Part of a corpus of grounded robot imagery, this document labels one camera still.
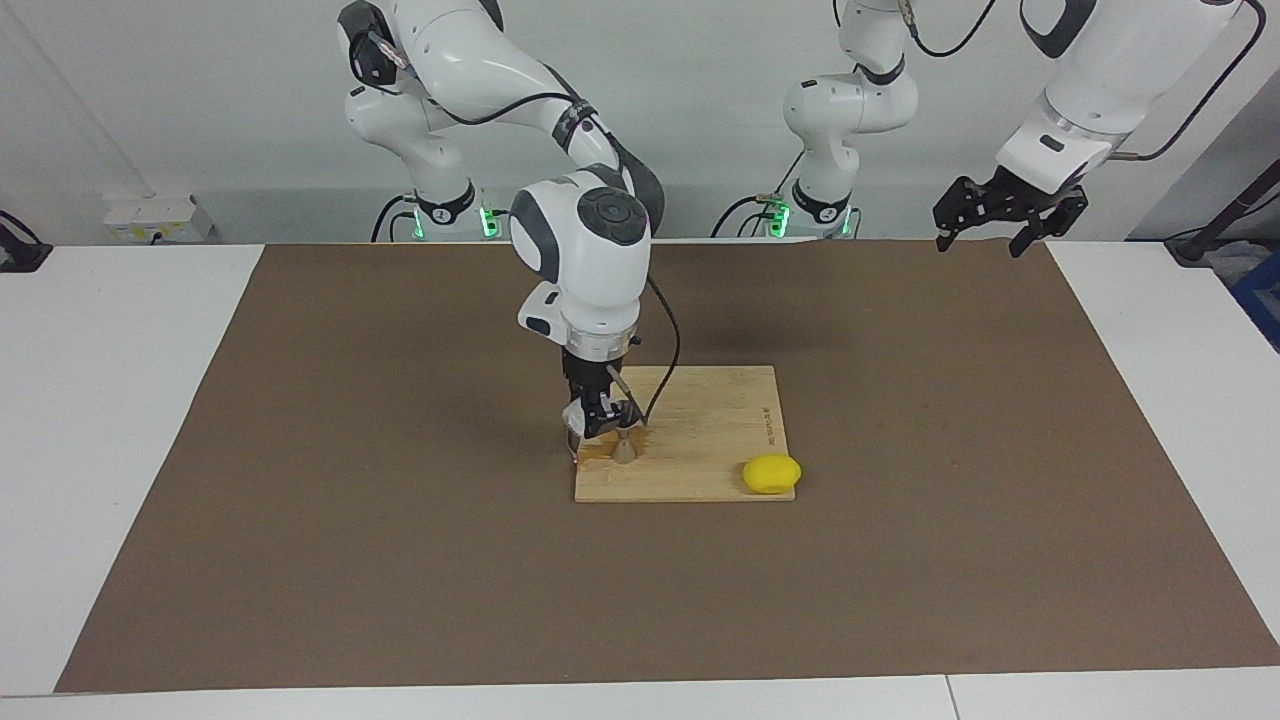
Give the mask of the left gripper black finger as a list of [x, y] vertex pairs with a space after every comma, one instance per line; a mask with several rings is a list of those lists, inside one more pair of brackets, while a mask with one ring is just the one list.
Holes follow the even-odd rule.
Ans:
[[937, 250], [946, 252], [964, 231], [997, 220], [1000, 205], [1000, 184], [956, 178], [932, 208]]
[[1071, 186], [1053, 195], [1019, 199], [1014, 205], [1015, 220], [1023, 228], [1009, 242], [1011, 258], [1020, 258], [1033, 243], [1048, 237], [1065, 236], [1089, 206], [1083, 186]]

